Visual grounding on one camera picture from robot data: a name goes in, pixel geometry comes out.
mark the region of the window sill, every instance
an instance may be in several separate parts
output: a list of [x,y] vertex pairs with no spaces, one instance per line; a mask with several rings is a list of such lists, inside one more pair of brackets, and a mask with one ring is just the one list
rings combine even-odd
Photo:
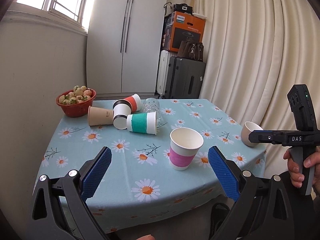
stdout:
[[81,35],[88,35],[88,31],[68,20],[25,4],[13,2],[4,15],[3,21],[23,21],[57,27]]

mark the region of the dark gray suitcase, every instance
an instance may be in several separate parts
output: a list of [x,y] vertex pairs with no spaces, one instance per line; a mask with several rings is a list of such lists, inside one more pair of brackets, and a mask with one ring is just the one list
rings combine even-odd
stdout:
[[171,57],[164,98],[199,98],[205,65],[204,62],[196,60]]

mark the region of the red bowl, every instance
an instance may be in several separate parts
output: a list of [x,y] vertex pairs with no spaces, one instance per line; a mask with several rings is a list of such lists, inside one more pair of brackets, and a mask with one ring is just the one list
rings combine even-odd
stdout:
[[59,103],[59,97],[67,95],[69,92],[73,92],[73,90],[69,90],[67,92],[62,93],[56,98],[56,103],[58,106],[61,107],[63,112],[66,114],[68,117],[80,117],[88,113],[89,106],[92,106],[93,100],[96,98],[97,93],[93,90],[92,91],[92,96],[89,100],[84,101],[82,103],[78,103],[75,105],[63,105]]

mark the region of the blue gripper pad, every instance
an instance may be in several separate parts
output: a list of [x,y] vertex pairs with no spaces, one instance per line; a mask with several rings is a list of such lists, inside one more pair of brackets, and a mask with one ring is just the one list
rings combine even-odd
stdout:
[[236,202],[240,196],[239,183],[226,164],[225,157],[216,146],[212,146],[208,152],[208,159],[227,197]]
[[81,198],[84,202],[88,198],[93,197],[111,163],[111,150],[108,147],[104,147],[102,151],[99,158],[94,160],[95,163],[82,180]]

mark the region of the black pants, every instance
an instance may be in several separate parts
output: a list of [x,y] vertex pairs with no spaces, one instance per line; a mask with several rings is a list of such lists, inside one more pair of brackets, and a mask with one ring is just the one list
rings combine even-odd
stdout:
[[294,221],[295,240],[320,239],[320,214],[316,214],[311,195],[301,196],[290,180],[288,171],[280,174],[286,188]]

